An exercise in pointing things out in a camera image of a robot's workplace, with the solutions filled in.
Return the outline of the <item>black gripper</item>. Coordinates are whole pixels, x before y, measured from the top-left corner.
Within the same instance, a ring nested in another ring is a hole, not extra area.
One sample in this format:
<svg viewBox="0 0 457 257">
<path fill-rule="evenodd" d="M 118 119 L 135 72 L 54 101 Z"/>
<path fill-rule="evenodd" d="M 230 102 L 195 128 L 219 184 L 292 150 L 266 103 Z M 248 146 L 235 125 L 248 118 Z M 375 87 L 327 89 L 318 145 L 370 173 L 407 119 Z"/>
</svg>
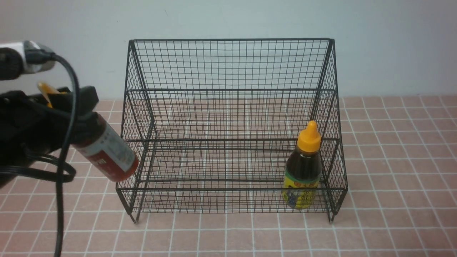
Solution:
<svg viewBox="0 0 457 257">
<path fill-rule="evenodd" d="M 56 89 L 52 86 L 38 86 L 38 89 L 39 94 L 30 96 L 23 91 L 1 94 L 1 188 L 16 177 L 56 182 L 55 172 L 29 167 L 36 161 L 41 161 L 40 156 L 44 157 L 62 148 L 53 145 L 49 136 L 44 134 L 47 114 L 43 105 L 70 113 L 75 99 L 74 92 L 67 87 Z M 78 95 L 78 115 L 93 112 L 99 102 L 96 88 L 85 86 Z"/>
</svg>

